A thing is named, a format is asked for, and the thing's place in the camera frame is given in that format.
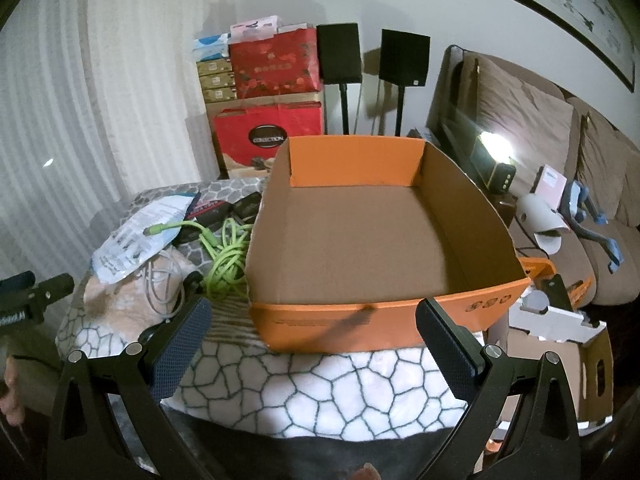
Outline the person hand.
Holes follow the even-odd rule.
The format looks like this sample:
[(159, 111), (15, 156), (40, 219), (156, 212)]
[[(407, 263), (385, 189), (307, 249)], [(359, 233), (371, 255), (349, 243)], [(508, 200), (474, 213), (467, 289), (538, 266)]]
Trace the person hand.
[(6, 367), (1, 379), (0, 408), (1, 414), (11, 427), (21, 426), (24, 422), (25, 409), (18, 392), (18, 369), (12, 356), (6, 358)]

